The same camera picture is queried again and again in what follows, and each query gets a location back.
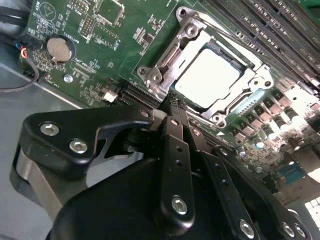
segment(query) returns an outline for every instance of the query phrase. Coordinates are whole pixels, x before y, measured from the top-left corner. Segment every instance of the chip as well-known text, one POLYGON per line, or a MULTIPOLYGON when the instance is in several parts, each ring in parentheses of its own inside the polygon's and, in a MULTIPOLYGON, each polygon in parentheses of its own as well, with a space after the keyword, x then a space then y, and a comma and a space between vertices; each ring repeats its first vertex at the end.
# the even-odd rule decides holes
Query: chip
POLYGON ((116 0, 103 0, 98 14, 111 25, 115 25, 125 7, 116 0))

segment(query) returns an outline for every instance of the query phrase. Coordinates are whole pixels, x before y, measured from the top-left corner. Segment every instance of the black cable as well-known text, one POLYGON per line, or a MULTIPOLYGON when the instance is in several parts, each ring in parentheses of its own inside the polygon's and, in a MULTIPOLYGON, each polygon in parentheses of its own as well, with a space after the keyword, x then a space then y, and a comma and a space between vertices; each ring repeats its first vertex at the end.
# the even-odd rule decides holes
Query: black cable
POLYGON ((15 41, 16 41, 16 40, 15 40, 14 38, 12 38, 11 36, 6 35, 6 34, 0 32, 0 42, 3 42, 3 43, 5 43, 5 44, 8 44, 8 45, 10 45, 11 47, 16 47, 16 46, 15 46, 15 41))
POLYGON ((28 19, 27 18, 17 18, 13 16, 7 16, 0 14, 0 22, 3 22, 5 24, 13 24, 25 27, 27 26, 28 19))
POLYGON ((18 86, 18 87, 9 87, 9 88, 0 88, 0 93, 13 93, 13 92, 19 92, 22 90, 25 90, 27 88, 30 88, 38 79, 40 76, 40 73, 37 69, 37 66, 34 64, 34 62, 30 58, 25 59, 26 62, 30 65, 30 67, 34 71, 34 77, 25 85, 18 86))
POLYGON ((29 17, 29 12, 21 11, 5 6, 0 6, 0 15, 7 15, 7 16, 15 16, 23 19, 27 19, 29 17))

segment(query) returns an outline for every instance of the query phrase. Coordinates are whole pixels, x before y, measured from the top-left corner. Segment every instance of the mounting screw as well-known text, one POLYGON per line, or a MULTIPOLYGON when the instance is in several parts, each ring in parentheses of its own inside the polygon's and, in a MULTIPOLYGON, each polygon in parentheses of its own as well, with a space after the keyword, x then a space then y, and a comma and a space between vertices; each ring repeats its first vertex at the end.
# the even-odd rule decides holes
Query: mounting screw
POLYGON ((180 215, 185 215, 188 211, 188 206, 180 197, 174 197, 171 201, 172 208, 180 215))
POLYGON ((64 75, 63 80, 67 83, 70 84, 73 82, 74 78, 71 75, 64 75))
POLYGON ((295 232, 292 230, 292 228, 286 224, 285 222, 282 223, 283 230, 292 238, 295 237, 295 232))
POLYGON ((153 81, 160 81, 162 79, 162 75, 160 73, 154 73, 151 78, 153 81))
POLYGON ((145 70, 144 68, 140 68, 140 69, 139 69, 139 73, 140 73, 141 75, 145 75, 145 74, 146 74, 146 70, 145 70))
POLYGON ((195 25, 189 25, 186 27, 185 33, 189 38, 194 38, 198 35, 199 30, 195 25))
POLYGON ((302 228, 299 227, 299 225, 295 224, 294 227, 295 227, 296 231, 297 231, 302 237, 304 237, 304 238, 307 237, 305 231, 303 231, 302 228))
POLYGON ((178 123, 176 120, 174 120, 174 119, 171 120, 171 123, 172 123, 173 125, 176 125, 176 126, 179 125, 179 123, 178 123))
POLYGON ((192 132, 197 135, 197 136, 200 136, 200 132, 197 130, 197 129, 192 129, 192 132))
POLYGON ((223 155, 228 156, 228 152, 224 148, 220 148, 220 151, 223 155))
POLYGON ((142 112, 141 112, 141 115, 144 116, 145 118, 148 118, 148 117, 149 117, 149 114, 146 113, 145 111, 142 111, 142 112))
POLYGON ((248 239, 253 239, 255 237, 254 229, 245 220, 241 219, 239 226, 241 231, 247 236, 248 239))
POLYGON ((72 140, 69 144, 69 148, 76 154, 84 154, 88 150, 87 144, 82 140, 72 140))
POLYGON ((52 124, 52 123, 42 124, 40 126, 40 131, 43 134, 48 135, 48 136, 55 136, 60 132, 59 127, 57 125, 52 124))

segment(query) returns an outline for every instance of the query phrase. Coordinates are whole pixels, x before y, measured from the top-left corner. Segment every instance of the ram slot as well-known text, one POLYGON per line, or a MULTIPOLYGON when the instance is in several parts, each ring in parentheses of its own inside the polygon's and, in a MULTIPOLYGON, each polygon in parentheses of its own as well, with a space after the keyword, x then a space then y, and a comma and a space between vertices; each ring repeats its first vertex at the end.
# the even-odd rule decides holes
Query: ram slot
POLYGON ((277 14, 275 9, 265 1, 243 1, 251 8, 269 27, 279 34, 286 42, 296 50, 317 72, 320 70, 319 50, 304 38, 290 23, 277 14))
POLYGON ((280 13, 292 23, 297 30, 301 31, 306 38, 315 46, 320 47, 319 28, 309 19, 306 13, 292 0, 269 0, 280 13))
POLYGON ((299 57, 295 51, 287 46, 284 41, 279 38, 272 31, 262 24, 261 19, 255 15, 255 13, 246 7, 244 3, 240 0, 224 1, 217 0, 220 3, 224 3, 229 11, 232 11, 231 14, 239 15, 239 10, 242 12, 242 20, 244 24, 255 34, 261 41, 263 41, 267 46, 269 46, 275 53, 278 52, 281 54, 281 57, 286 60, 287 63, 291 64, 297 71, 299 71, 307 81, 310 81, 311 78, 316 78, 318 75, 310 66, 299 57))
POLYGON ((224 17, 226 20, 230 21, 230 23, 238 29, 238 31, 241 32, 245 36, 246 39, 248 39, 252 44, 255 45, 258 49, 261 50, 262 53, 264 53, 265 56, 258 54, 259 58, 262 59, 269 59, 269 61, 265 61, 266 63, 274 66, 277 70, 281 70, 281 72, 285 72, 289 76, 291 76, 296 81, 298 80, 304 80, 304 82, 309 81, 300 71, 298 71, 295 67, 292 67, 292 65, 287 64, 283 61, 282 55, 277 52, 269 49, 269 47, 256 38, 243 24, 241 21, 239 21, 236 17, 231 15, 220 3, 213 0, 203 0, 205 2, 204 4, 209 4, 212 8, 214 8, 222 17, 224 17))

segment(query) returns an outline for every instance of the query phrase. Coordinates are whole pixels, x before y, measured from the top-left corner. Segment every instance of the motherboard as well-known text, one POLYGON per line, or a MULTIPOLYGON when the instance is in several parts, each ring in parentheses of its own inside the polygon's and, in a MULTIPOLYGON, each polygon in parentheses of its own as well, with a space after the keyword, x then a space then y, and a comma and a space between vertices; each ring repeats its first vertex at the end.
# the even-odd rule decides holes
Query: motherboard
POLYGON ((28 54, 44 81, 92 108, 155 109, 174 93, 209 144, 236 149, 261 179, 302 172, 292 184, 305 176, 294 153, 320 143, 310 2, 35 0, 26 34, 41 48, 28 54))

